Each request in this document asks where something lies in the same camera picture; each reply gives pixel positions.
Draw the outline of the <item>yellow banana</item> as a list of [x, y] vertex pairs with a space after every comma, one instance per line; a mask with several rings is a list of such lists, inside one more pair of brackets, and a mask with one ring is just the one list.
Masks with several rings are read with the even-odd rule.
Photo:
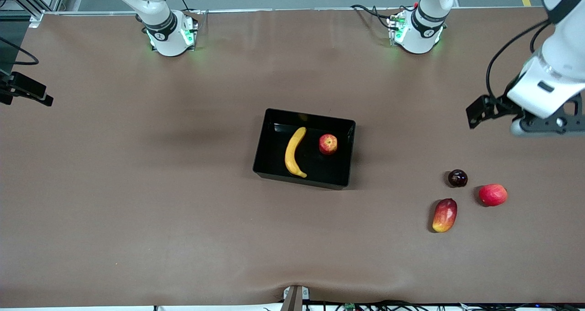
[[288, 141], [284, 156], [285, 166], [289, 173], [301, 178], [306, 178], [307, 174], [301, 171], [295, 159], [295, 152], [299, 144], [301, 144], [303, 138], [305, 137], [306, 131], [307, 128], [305, 127], [300, 127], [295, 131], [295, 133], [291, 136], [290, 140]]

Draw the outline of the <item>black plastic box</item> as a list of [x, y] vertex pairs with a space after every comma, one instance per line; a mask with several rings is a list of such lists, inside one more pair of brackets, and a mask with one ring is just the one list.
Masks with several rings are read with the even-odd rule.
[[[292, 174], [286, 168], [286, 148], [299, 128], [306, 128], [306, 134], [295, 149], [294, 159], [307, 177]], [[342, 190], [349, 185], [355, 130], [353, 120], [269, 108], [253, 171], [261, 178]], [[324, 134], [338, 140], [338, 148], [330, 155], [319, 149], [319, 139]]]

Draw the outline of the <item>dark purple plum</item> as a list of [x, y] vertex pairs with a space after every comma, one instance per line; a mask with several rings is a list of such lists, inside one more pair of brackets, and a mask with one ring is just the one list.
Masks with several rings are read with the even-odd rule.
[[464, 187], [468, 183], [468, 174], [461, 169], [455, 169], [447, 174], [447, 182], [455, 188]]

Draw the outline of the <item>brown table cover sheet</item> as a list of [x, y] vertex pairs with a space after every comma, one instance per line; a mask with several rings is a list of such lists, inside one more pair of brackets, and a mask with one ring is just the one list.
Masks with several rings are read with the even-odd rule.
[[[0, 106], [0, 307], [585, 302], [585, 138], [468, 129], [491, 56], [540, 8], [455, 10], [432, 53], [355, 11], [211, 13], [154, 53], [133, 16], [48, 15]], [[356, 122], [349, 185], [261, 178], [269, 108]], [[461, 169], [455, 188], [447, 174]], [[487, 207], [487, 184], [508, 192]], [[454, 226], [432, 229], [452, 198]]]

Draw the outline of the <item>red yellow mango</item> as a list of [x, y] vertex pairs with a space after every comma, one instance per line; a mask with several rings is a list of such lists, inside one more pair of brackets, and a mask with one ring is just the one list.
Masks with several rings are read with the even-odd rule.
[[455, 224], [458, 206], [452, 198], [446, 198], [436, 204], [431, 227], [434, 232], [445, 233]]

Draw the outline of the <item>red yellow-streaked apple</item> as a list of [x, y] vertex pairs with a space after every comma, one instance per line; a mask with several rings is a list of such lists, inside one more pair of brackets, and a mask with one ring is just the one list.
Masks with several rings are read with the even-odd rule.
[[323, 155], [332, 155], [338, 150], [338, 139], [333, 134], [323, 134], [319, 138], [319, 151]]

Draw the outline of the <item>plain red round fruit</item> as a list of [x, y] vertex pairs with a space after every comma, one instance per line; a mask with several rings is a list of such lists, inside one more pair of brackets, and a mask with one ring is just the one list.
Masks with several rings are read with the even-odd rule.
[[480, 201], [487, 207], [504, 204], [508, 199], [508, 192], [501, 184], [487, 184], [478, 192]]

